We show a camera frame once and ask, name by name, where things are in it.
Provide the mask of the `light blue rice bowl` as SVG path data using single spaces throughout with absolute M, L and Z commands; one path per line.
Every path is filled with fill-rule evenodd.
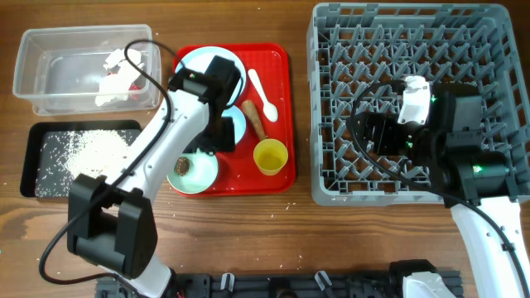
M 238 145 L 243 139 L 247 129 L 247 122 L 243 112 L 237 106 L 233 106 L 225 109 L 222 113 L 222 117 L 232 119 L 234 124 L 234 143 Z

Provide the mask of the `light green bowl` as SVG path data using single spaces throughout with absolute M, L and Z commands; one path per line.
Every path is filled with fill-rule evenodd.
M 197 151 L 196 153 L 183 153 L 181 156 L 190 159 L 190 171 L 185 176 L 179 176 L 174 169 L 171 170 L 166 176 L 171 187 L 182 194 L 195 195 L 206 191 L 214 184 L 219 173 L 216 155 Z

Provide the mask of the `dark brown food lump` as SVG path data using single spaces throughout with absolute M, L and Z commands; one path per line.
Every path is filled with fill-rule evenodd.
M 179 176 L 185 176 L 190 171 L 190 159 L 185 156 L 178 158 L 176 165 L 174 167 L 174 172 Z

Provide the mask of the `yellow plastic cup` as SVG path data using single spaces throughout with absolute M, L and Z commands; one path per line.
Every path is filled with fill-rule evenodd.
M 277 139 L 261 140 L 253 150 L 253 160 L 264 175 L 276 175 L 288 161 L 287 147 Z

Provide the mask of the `white plastic spoon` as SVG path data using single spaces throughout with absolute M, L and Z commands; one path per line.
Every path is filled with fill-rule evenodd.
M 258 72 L 255 69 L 250 69 L 248 70 L 248 77 L 250 78 L 250 81 L 252 82 L 254 88 L 256 89 L 258 96 L 263 102 L 264 116 L 269 122 L 275 123 L 279 117 L 278 111 L 277 111 L 276 106 L 268 101 L 267 95 L 264 92 L 264 88 L 259 78 Z

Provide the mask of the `red ketchup packet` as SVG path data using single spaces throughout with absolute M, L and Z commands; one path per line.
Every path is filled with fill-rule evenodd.
M 142 88 L 136 84 L 132 84 L 129 88 L 130 91 L 139 91 L 141 90 Z

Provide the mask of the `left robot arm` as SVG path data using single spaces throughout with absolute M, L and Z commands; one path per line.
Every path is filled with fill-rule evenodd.
M 245 84 L 243 63 L 232 52 L 186 55 L 121 165 L 99 178 L 74 180 L 65 226 L 69 252 L 103 267 L 104 276 L 138 296 L 175 294 L 174 272 L 155 254 L 152 202 L 185 151 L 234 149 L 234 125 L 222 113 Z

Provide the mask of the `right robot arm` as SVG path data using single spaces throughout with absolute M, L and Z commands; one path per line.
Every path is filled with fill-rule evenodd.
M 508 158 L 482 149 L 482 97 L 468 84 L 392 80 L 402 90 L 398 115 L 359 112 L 371 84 L 353 101 L 347 120 L 355 149 L 386 175 L 444 200 L 464 241 L 483 297 L 527 297 L 529 260 L 523 240 L 518 186 Z M 420 185 L 370 156 L 406 156 L 430 171 Z

